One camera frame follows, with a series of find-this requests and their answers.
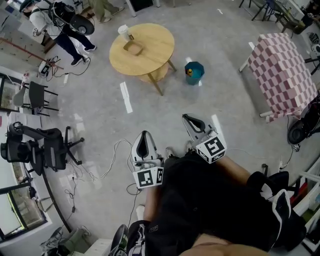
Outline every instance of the blue bucket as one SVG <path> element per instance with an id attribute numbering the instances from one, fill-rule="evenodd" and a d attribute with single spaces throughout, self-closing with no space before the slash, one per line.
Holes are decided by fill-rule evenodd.
<path id="1" fill-rule="evenodd" d="M 191 75 L 188 75 L 188 70 L 189 69 L 192 70 L 192 74 Z M 185 70 L 185 80 L 191 86 L 194 86 L 194 85 L 198 84 L 199 81 L 201 80 L 201 78 L 205 74 L 204 66 L 202 66 L 197 61 L 189 62 L 187 65 L 184 66 L 184 70 Z"/>

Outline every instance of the person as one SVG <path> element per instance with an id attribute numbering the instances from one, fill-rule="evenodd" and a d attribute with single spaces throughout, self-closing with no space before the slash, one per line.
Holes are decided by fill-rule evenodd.
<path id="1" fill-rule="evenodd" d="M 302 31 L 304 31 L 306 28 L 310 27 L 314 22 L 319 22 L 320 20 L 320 2 L 319 0 L 311 0 L 306 8 L 301 9 L 304 13 L 304 17 L 301 19 L 301 21 L 304 23 L 304 28 L 295 28 L 295 32 L 297 34 L 300 34 Z"/>
<path id="2" fill-rule="evenodd" d="M 115 15 L 125 9 L 123 6 L 113 6 L 108 0 L 89 0 L 89 4 L 92 7 L 99 23 L 106 23 L 111 20 L 111 17 L 105 17 L 105 9 L 107 9 L 111 15 Z"/>
<path id="3" fill-rule="evenodd" d="M 56 44 L 73 57 L 71 66 L 76 66 L 84 60 L 84 57 L 77 52 L 70 37 L 77 39 L 81 44 L 83 44 L 86 52 L 92 52 L 96 50 L 97 47 L 93 45 L 85 35 L 71 30 L 68 25 L 64 25 L 63 27 L 55 26 L 47 12 L 37 11 L 32 13 L 32 11 L 36 9 L 48 9 L 49 6 L 49 3 L 44 0 L 40 2 L 25 0 L 20 6 L 20 12 L 26 14 L 27 17 L 29 16 L 29 20 L 37 28 L 37 36 L 46 30 L 48 35 L 56 42 Z"/>
<path id="4" fill-rule="evenodd" d="M 208 164 L 191 141 L 184 157 L 171 147 L 166 155 L 162 185 L 146 188 L 129 227 L 128 256 L 268 255 L 279 221 L 272 203 L 247 185 L 247 170 L 227 156 Z"/>

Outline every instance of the gray concrete floor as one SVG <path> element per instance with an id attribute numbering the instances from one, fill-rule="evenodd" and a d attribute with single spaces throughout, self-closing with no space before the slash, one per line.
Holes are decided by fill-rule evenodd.
<path id="1" fill-rule="evenodd" d="M 227 155 L 251 173 L 261 170 L 261 164 L 269 165 L 275 173 L 282 157 L 287 162 L 291 146 L 287 143 L 287 118 L 266 123 L 259 113 L 268 111 L 266 101 L 248 68 L 239 73 L 238 68 L 251 53 L 248 42 L 256 42 L 260 34 L 279 33 L 274 22 L 251 21 L 244 8 L 238 8 L 239 0 L 198 0 L 188 6 L 184 1 L 162 2 L 141 10 L 132 17 L 128 8 L 117 14 L 110 22 L 95 22 L 95 33 L 90 40 L 98 49 L 89 54 L 91 63 L 81 76 L 70 75 L 66 86 L 64 78 L 53 78 L 44 83 L 59 96 L 50 95 L 50 105 L 58 107 L 58 114 L 49 111 L 51 117 L 41 117 L 45 128 L 57 127 L 64 131 L 71 126 L 73 139 L 85 138 L 85 142 L 73 151 L 83 161 L 83 166 L 96 176 L 101 176 L 110 166 L 113 145 L 120 139 L 133 143 L 142 130 L 149 131 L 164 155 L 165 148 L 172 146 L 178 156 L 183 155 L 185 142 L 189 139 L 181 121 L 182 114 L 195 113 L 205 117 L 217 114 L 229 149 Z M 252 4 L 250 13 L 258 8 Z M 118 35 L 118 27 L 141 23 L 157 23 L 168 28 L 175 39 L 171 58 L 178 68 L 169 70 L 159 82 L 164 92 L 161 97 L 156 89 L 136 77 L 122 75 L 109 62 L 109 49 Z M 304 40 L 293 38 L 300 53 L 307 57 Z M 71 67 L 72 59 L 61 48 L 55 47 L 48 57 L 59 55 L 65 72 L 80 73 L 83 64 Z M 202 86 L 185 83 L 184 66 L 190 57 L 204 65 Z M 120 83 L 126 82 L 133 112 L 127 113 Z M 320 135 L 315 134 L 302 142 L 300 152 L 293 153 L 286 170 L 293 181 L 297 173 L 305 171 L 320 153 Z M 72 227 L 86 226 L 96 238 L 111 239 L 121 224 L 128 224 L 134 206 L 134 196 L 126 187 L 134 178 L 126 165 L 130 148 L 119 145 L 112 170 L 102 180 L 83 182 L 77 180 L 75 190 L 76 211 L 69 220 Z M 75 169 L 83 180 L 90 181 L 83 170 Z M 68 175 L 74 170 L 57 173 L 47 170 L 47 175 L 61 211 L 65 217 L 71 213 L 72 202 L 64 190 L 73 190 Z M 135 205 L 143 204 L 145 193 L 137 196 Z"/>

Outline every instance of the checkered tablecloth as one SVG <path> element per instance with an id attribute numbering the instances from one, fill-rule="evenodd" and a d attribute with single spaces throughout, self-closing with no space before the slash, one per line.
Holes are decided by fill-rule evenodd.
<path id="1" fill-rule="evenodd" d="M 305 61 L 286 33 L 260 35 L 248 65 L 272 111 L 267 123 L 287 115 L 300 119 L 303 109 L 317 96 Z"/>

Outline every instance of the shoe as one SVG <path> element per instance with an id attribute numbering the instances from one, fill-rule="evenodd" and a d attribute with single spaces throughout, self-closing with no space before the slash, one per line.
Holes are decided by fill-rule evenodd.
<path id="1" fill-rule="evenodd" d="M 114 13 L 111 13 L 111 15 L 115 15 L 115 14 L 123 11 L 124 9 L 125 9 L 125 8 L 124 8 L 123 6 L 122 6 L 122 7 L 119 7 L 118 10 L 117 10 L 116 12 L 114 12 Z"/>
<path id="2" fill-rule="evenodd" d="M 188 152 L 192 152 L 192 151 L 196 151 L 193 147 L 192 147 L 192 141 L 191 140 L 188 140 L 185 144 L 185 152 L 188 153 Z"/>
<path id="3" fill-rule="evenodd" d="M 172 147 L 170 147 L 170 146 L 167 146 L 167 147 L 165 148 L 165 155 L 166 155 L 166 158 L 167 158 L 167 159 L 176 156 L 175 153 L 174 153 L 174 150 L 173 150 Z"/>
<path id="4" fill-rule="evenodd" d="M 85 52 L 87 52 L 87 53 L 93 52 L 93 51 L 95 51 L 96 49 L 97 49 L 96 46 L 94 46 L 93 48 L 88 48 L 88 47 L 83 48 L 83 50 L 84 50 Z"/>
<path id="5" fill-rule="evenodd" d="M 76 65 L 78 65 L 83 59 L 83 57 L 81 56 L 79 59 L 74 59 L 72 62 L 71 62 L 71 66 L 75 67 Z"/>
<path id="6" fill-rule="evenodd" d="M 136 212 L 138 221 L 142 221 L 144 219 L 145 206 L 141 204 L 138 205 L 138 207 L 135 209 L 135 212 Z"/>
<path id="7" fill-rule="evenodd" d="M 109 22 L 111 21 L 111 18 L 106 18 L 106 17 L 102 17 L 99 21 L 99 23 L 106 23 L 106 22 Z"/>

